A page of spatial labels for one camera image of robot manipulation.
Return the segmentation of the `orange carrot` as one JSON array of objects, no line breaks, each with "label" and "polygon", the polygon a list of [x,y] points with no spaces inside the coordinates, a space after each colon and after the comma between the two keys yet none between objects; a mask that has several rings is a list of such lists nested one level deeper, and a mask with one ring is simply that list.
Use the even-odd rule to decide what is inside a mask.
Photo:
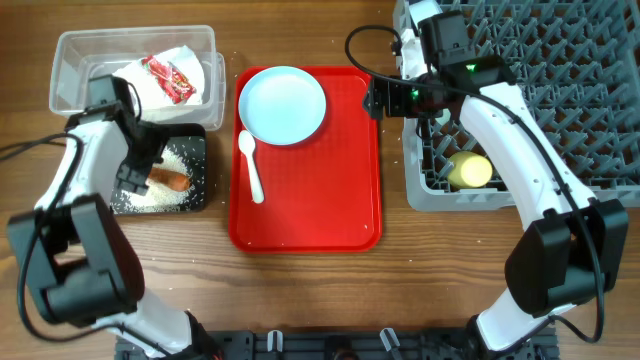
[{"label": "orange carrot", "polygon": [[149,179],[175,192],[185,192],[191,187],[191,182],[187,175],[167,169],[152,168],[149,173]]}]

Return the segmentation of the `pile of white rice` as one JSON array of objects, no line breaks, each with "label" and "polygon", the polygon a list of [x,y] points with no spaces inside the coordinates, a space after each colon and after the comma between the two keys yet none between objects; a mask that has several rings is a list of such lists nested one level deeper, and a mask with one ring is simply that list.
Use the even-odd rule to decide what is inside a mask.
[{"label": "pile of white rice", "polygon": [[122,190],[114,192],[111,206],[116,214],[177,212],[183,204],[188,202],[195,187],[189,176],[189,169],[179,154],[166,148],[162,153],[162,162],[154,164],[153,168],[167,169],[185,174],[189,177],[191,187],[185,192],[175,192],[158,182],[150,180],[148,177],[146,181],[148,190],[145,195]]}]

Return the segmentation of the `red candy wrapper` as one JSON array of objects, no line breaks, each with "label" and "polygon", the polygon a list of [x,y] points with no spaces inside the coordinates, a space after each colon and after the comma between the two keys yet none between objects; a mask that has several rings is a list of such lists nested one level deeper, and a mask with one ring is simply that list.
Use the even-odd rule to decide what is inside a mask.
[{"label": "red candy wrapper", "polygon": [[141,60],[142,67],[155,79],[173,104],[186,102],[196,93],[189,79],[170,62],[161,62],[149,55]]}]

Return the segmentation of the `white paper napkin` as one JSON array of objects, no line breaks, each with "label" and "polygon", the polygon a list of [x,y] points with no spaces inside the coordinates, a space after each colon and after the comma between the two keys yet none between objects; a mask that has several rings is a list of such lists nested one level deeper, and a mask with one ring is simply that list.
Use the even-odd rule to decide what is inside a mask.
[{"label": "white paper napkin", "polygon": [[134,86],[133,98],[140,101],[144,111],[203,102],[204,69],[187,46],[135,60],[113,75]]}]

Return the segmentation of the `white plastic spoon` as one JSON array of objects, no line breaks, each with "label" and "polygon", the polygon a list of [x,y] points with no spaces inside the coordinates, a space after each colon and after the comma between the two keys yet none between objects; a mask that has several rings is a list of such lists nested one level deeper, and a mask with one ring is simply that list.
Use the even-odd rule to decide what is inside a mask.
[{"label": "white plastic spoon", "polygon": [[247,130],[242,130],[238,136],[238,147],[241,153],[246,158],[249,183],[251,189],[251,195],[253,202],[261,204],[265,200],[264,191],[257,171],[257,166],[254,159],[254,152],[256,150],[256,142],[251,133]]}]

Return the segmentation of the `light blue plate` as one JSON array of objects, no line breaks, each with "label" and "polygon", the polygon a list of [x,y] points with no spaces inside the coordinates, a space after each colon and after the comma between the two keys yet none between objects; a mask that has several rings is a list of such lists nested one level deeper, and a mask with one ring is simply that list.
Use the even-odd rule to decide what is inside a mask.
[{"label": "light blue plate", "polygon": [[243,86],[237,105],[244,128],[278,146],[300,143],[322,125],[327,97],[310,73],[291,66],[266,68]]}]

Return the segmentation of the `mint green bowl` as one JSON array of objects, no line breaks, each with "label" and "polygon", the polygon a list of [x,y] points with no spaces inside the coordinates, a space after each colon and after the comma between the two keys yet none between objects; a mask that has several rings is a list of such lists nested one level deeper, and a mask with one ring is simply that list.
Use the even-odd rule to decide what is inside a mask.
[{"label": "mint green bowl", "polygon": [[442,111],[442,115],[436,119],[436,122],[438,124],[440,124],[441,126],[444,126],[445,124],[447,124],[449,122],[450,118],[451,118],[450,111],[447,110],[447,109],[444,109]]}]

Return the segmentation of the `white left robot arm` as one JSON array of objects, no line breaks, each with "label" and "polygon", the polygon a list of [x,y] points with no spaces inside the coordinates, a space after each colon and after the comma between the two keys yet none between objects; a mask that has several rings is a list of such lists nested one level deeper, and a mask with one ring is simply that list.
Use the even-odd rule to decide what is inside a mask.
[{"label": "white left robot arm", "polygon": [[110,331],[149,359],[221,359],[223,349],[194,315],[146,288],[110,206],[116,190],[146,193],[171,138],[205,130],[142,120],[135,88],[123,78],[94,77],[88,88],[87,106],[59,135],[65,152],[50,187],[7,225],[21,322],[48,343]]}]

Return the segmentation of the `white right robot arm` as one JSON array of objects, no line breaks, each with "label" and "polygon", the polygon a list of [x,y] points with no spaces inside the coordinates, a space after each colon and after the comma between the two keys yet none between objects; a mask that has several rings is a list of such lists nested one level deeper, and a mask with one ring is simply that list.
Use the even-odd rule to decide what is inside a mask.
[{"label": "white right robot arm", "polygon": [[497,55],[476,53],[460,11],[401,3],[391,26],[397,75],[373,73],[363,106],[402,117],[421,140],[449,112],[481,145],[510,191],[523,235],[505,263],[506,290],[450,342],[466,359],[496,359],[531,343],[588,302],[605,317],[629,227],[616,199],[599,200],[567,167]]}]

